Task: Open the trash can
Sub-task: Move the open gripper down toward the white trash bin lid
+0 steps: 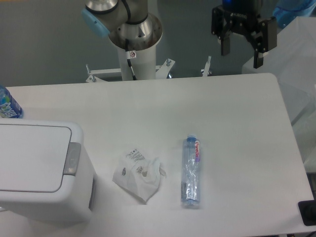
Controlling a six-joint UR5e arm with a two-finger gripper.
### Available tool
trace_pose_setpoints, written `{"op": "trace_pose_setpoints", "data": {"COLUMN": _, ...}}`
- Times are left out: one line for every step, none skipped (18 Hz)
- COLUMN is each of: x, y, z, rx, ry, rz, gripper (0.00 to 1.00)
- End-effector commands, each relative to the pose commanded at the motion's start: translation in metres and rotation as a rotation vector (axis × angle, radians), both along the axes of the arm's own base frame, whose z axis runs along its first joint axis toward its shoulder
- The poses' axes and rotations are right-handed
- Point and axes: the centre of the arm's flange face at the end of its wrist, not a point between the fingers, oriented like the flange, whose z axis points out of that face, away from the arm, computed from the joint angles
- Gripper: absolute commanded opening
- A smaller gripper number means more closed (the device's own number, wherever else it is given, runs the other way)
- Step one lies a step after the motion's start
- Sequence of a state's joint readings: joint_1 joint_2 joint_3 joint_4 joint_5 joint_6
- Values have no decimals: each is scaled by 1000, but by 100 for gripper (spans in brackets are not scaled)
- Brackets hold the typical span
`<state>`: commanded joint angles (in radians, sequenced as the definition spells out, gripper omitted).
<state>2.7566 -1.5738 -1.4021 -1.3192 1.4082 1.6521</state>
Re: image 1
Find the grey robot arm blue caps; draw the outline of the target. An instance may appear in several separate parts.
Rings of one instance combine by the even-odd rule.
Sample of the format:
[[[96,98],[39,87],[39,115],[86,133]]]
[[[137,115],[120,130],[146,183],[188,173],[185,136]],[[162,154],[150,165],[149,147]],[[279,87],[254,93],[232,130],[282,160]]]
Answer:
[[[263,65],[264,54],[277,46],[277,20],[262,18],[261,0],[224,0],[212,9],[211,32],[221,45],[223,56],[230,53],[230,35],[244,36],[254,50],[254,68]],[[123,24],[142,26],[149,20],[146,0],[88,0],[81,15],[100,37],[121,30]]]

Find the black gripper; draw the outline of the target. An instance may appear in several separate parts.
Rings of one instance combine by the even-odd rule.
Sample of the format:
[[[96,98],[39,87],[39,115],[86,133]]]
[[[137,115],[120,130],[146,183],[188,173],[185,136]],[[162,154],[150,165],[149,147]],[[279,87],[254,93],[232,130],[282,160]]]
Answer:
[[[253,68],[263,66],[264,56],[277,46],[277,20],[260,19],[261,0],[223,0],[212,9],[211,32],[220,41],[221,55],[230,53],[230,34],[251,37]]]

